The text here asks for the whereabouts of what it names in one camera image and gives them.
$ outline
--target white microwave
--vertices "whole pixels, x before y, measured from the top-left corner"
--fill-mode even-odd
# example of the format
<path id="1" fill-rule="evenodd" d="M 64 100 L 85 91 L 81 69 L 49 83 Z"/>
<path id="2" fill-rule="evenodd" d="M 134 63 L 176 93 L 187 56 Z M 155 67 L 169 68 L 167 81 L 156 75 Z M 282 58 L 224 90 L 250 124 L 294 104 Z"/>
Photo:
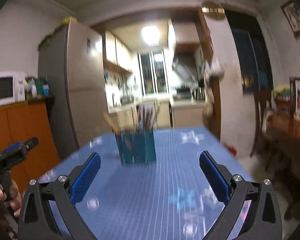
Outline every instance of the white microwave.
<path id="1" fill-rule="evenodd" d="M 0 72 L 0 106 L 25 101 L 24 72 Z"/>

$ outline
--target gray refrigerator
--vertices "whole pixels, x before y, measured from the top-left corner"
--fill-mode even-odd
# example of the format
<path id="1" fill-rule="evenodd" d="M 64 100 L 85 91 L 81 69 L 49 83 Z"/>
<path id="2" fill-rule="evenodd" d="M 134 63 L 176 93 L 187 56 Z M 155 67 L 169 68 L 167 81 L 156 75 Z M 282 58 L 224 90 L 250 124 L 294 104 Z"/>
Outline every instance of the gray refrigerator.
<path id="1" fill-rule="evenodd" d="M 49 122 L 61 159 L 111 132 L 102 118 L 108 106 L 99 33 L 76 21 L 56 29 L 39 46 L 38 76 L 55 96 Z"/>

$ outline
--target window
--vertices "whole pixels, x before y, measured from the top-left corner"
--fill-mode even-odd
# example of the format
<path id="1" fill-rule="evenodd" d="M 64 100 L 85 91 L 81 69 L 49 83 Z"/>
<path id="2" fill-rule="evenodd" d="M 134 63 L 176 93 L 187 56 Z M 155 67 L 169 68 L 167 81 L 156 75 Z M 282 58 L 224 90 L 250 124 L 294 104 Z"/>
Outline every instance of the window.
<path id="1" fill-rule="evenodd" d="M 139 54 L 143 95 L 168 93 L 163 51 Z"/>
<path id="2" fill-rule="evenodd" d="M 271 65 L 260 26 L 252 16 L 226 11 L 237 49 L 244 93 L 272 90 Z"/>

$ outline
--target cabinet top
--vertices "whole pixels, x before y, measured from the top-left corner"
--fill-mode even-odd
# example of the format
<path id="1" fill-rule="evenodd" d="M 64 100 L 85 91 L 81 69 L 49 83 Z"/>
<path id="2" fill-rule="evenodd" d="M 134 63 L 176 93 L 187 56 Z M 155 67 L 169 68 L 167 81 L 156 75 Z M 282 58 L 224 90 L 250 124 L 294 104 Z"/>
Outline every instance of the cabinet top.
<path id="1" fill-rule="evenodd" d="M 24 105 L 41 103 L 41 102 L 46 101 L 46 100 L 53 100 L 54 98 L 55 97 L 52 96 L 52 95 L 42 96 L 42 97 L 37 97 L 37 98 L 28 98 L 24 102 L 17 102 L 17 103 L 12 103 L 12 104 L 8 104 L 8 105 L 0 106 L 0 111 L 2 109 L 7 109 L 7 108 L 11 108 L 11 107 L 17 107 L 17 106 L 24 106 Z"/>

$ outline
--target table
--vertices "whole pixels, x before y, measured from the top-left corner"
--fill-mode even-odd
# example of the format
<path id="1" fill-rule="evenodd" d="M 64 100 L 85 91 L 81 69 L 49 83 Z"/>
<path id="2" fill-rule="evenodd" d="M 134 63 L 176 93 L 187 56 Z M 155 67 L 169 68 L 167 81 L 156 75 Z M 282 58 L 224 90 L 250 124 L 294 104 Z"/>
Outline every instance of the table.
<path id="1" fill-rule="evenodd" d="M 277 141 L 276 147 L 300 165 L 300 121 L 287 114 L 274 113 L 267 119 L 267 133 Z"/>
<path id="2" fill-rule="evenodd" d="M 157 130 L 154 140 L 156 162 L 122 166 L 114 135 L 104 134 L 39 181 L 69 174 L 95 151 L 101 156 L 100 171 L 75 207 L 99 240 L 201 240 L 224 205 L 199 167 L 200 153 L 208 150 L 232 174 L 253 180 L 204 127 Z M 62 234 L 70 238 L 56 204 L 50 205 Z M 238 235 L 249 205 L 246 201 L 229 239 Z"/>

